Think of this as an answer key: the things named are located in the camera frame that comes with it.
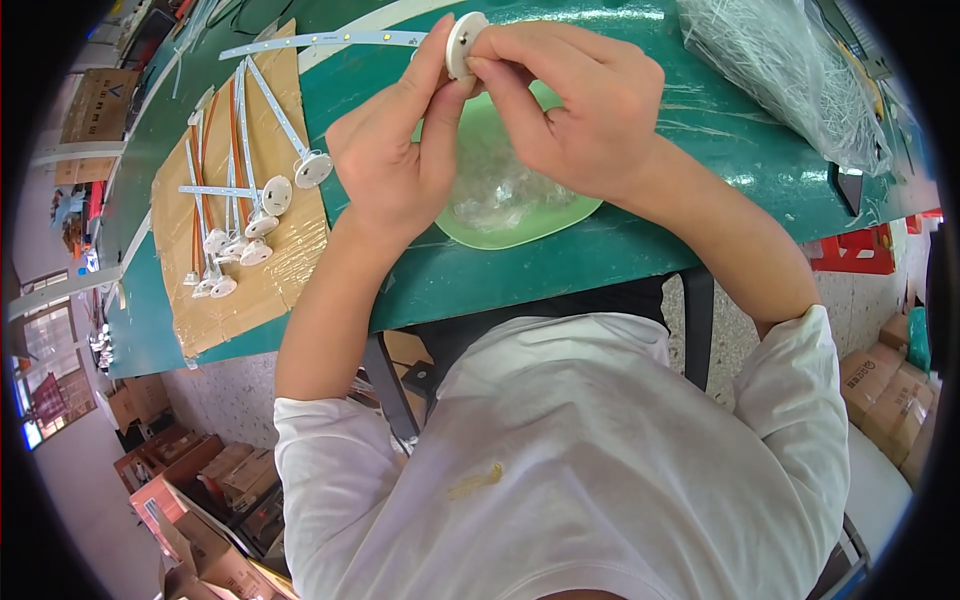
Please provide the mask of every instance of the green workbench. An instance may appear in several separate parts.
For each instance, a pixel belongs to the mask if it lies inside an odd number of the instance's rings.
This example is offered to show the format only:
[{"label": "green workbench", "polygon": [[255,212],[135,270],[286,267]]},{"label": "green workbench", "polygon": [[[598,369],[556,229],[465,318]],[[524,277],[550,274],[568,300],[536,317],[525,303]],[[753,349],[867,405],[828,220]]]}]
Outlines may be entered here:
[{"label": "green workbench", "polygon": [[[287,0],[250,0],[240,29],[260,31]],[[927,178],[914,159],[898,157],[895,172],[865,180],[860,215],[850,213],[828,182],[828,163],[802,138],[778,125],[746,94],[683,48],[672,0],[467,0],[415,15],[428,0],[401,0],[411,18],[392,29],[427,31],[445,12],[482,11],[493,23],[549,18],[636,43],[666,73],[658,131],[692,154],[773,215],[798,242],[888,222],[930,208],[903,193],[915,178]],[[284,14],[297,19],[298,33],[330,31],[383,6],[382,2],[296,0]],[[149,209],[156,169],[177,143],[197,100],[232,73],[237,59],[218,61],[224,49],[251,36],[234,33],[230,17],[201,34],[182,55],[177,99],[176,69],[158,84],[117,171],[104,209],[104,266],[117,264]],[[153,80],[173,56],[167,40],[154,58]],[[351,46],[300,75],[303,111],[312,148],[325,149],[324,132],[347,111],[396,81],[410,59],[401,47]],[[891,143],[904,143],[888,134]],[[321,186],[332,223],[348,204],[336,172]],[[184,365],[171,322],[152,234],[148,234],[123,277],[126,307],[108,309],[115,362],[110,376],[162,372]],[[696,264],[697,258],[666,230],[610,205],[578,225],[536,242],[499,252],[470,249],[436,226],[400,258],[373,308],[373,330],[401,327],[662,274]],[[286,326],[280,317],[192,357],[197,363],[276,350]]]}]

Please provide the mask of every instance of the green plastic tray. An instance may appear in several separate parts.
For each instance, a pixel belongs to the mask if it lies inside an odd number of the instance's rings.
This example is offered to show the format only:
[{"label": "green plastic tray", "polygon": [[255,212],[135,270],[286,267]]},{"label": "green plastic tray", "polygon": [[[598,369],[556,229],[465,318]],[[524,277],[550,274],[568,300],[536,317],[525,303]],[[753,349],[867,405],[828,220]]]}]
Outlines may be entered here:
[{"label": "green plastic tray", "polygon": [[[530,85],[540,106],[543,108],[558,107],[562,104],[560,96],[540,81]],[[460,119],[460,128],[457,131],[459,142],[502,138],[509,139],[503,121],[496,112],[490,94],[484,92],[467,101],[464,106],[463,117]],[[414,141],[420,140],[420,127],[414,132]],[[450,236],[451,239],[478,250],[505,250],[520,244],[526,244],[544,236],[556,233],[561,229],[579,223],[596,210],[603,201],[586,196],[563,208],[552,208],[539,205],[523,216],[523,219],[512,229],[498,231],[478,231],[459,223],[453,217],[453,211],[447,206],[444,212],[437,217],[437,227]]]}]

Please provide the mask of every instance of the white round plastic base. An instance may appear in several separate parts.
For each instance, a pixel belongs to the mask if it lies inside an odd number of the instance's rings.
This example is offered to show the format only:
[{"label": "white round plastic base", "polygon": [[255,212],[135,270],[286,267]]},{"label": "white round plastic base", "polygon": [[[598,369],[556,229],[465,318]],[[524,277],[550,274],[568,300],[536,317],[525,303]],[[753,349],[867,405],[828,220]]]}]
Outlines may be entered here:
[{"label": "white round plastic base", "polygon": [[201,292],[209,292],[210,288],[213,287],[213,284],[216,282],[213,274],[210,271],[204,273],[204,278],[200,280],[200,283],[194,288],[194,291],[200,290]]},{"label": "white round plastic base", "polygon": [[467,67],[467,56],[473,41],[480,30],[490,25],[482,12],[468,12],[453,25],[450,37],[446,39],[446,72],[450,79],[463,79],[471,74]]},{"label": "white round plastic base", "polygon": [[299,166],[294,165],[297,171],[294,174],[294,182],[297,187],[304,189],[320,185],[333,171],[333,159],[324,153],[308,155],[306,160],[298,163]]},{"label": "white round plastic base", "polygon": [[268,215],[280,216],[290,207],[293,193],[294,186],[290,184],[290,180],[282,175],[271,178],[263,186],[263,209]]},{"label": "white round plastic base", "polygon": [[250,218],[250,224],[247,225],[247,228],[244,229],[243,232],[247,237],[263,237],[276,229],[276,226],[279,224],[280,220],[277,217],[273,217],[259,210]]},{"label": "white round plastic base", "polygon": [[224,248],[220,251],[220,254],[222,256],[232,256],[239,260],[240,254],[243,253],[243,249],[247,247],[247,244],[250,244],[250,242],[246,237],[232,239],[226,246],[224,246]]},{"label": "white round plastic base", "polygon": [[240,264],[244,267],[252,267],[270,258],[273,253],[273,249],[267,246],[262,239],[257,238],[243,250],[243,255],[240,256]]},{"label": "white round plastic base", "polygon": [[226,231],[220,228],[213,228],[204,240],[204,252],[207,254],[216,254],[221,251],[224,246],[229,244],[229,242],[230,238],[227,236]]},{"label": "white round plastic base", "polygon": [[229,275],[221,275],[217,277],[217,282],[213,284],[212,288],[210,288],[210,297],[222,298],[224,296],[229,296],[230,292],[235,289],[237,289],[237,282],[233,280],[233,277]]}]

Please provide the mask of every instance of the hand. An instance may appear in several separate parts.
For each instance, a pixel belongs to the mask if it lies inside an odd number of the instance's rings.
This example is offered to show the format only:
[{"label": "hand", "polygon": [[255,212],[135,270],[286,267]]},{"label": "hand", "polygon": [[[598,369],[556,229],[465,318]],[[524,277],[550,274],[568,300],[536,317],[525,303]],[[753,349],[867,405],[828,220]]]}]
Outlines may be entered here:
[{"label": "hand", "polygon": [[[453,15],[437,21],[403,77],[337,119],[326,143],[350,198],[354,224],[402,251],[446,205],[457,170],[457,125],[475,78],[444,66]],[[410,141],[423,119],[420,143]]]},{"label": "hand", "polygon": [[[468,66],[490,92],[523,164],[613,204],[636,195],[660,138],[654,127],[663,70],[656,62],[634,44],[548,21],[492,25],[470,54]],[[532,78],[516,63],[564,105],[544,112],[527,89]]]}]

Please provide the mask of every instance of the person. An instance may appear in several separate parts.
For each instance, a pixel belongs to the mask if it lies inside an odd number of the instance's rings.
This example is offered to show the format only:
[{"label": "person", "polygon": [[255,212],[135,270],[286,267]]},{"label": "person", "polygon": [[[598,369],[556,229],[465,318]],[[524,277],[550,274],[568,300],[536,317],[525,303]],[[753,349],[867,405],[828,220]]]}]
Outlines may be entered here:
[{"label": "person", "polygon": [[[655,133],[664,74],[633,44],[494,25],[470,51],[479,81],[451,82],[452,24],[326,135],[350,205],[276,360],[294,587],[305,600],[805,598],[850,473],[836,347],[803,254]],[[562,107],[537,105],[534,77]],[[672,231],[753,319],[761,341],[732,414],[669,369],[659,307],[637,314],[629,294],[618,310],[481,332],[403,467],[384,419],[345,399],[384,277],[447,202],[458,119],[480,89],[525,165]]]}]

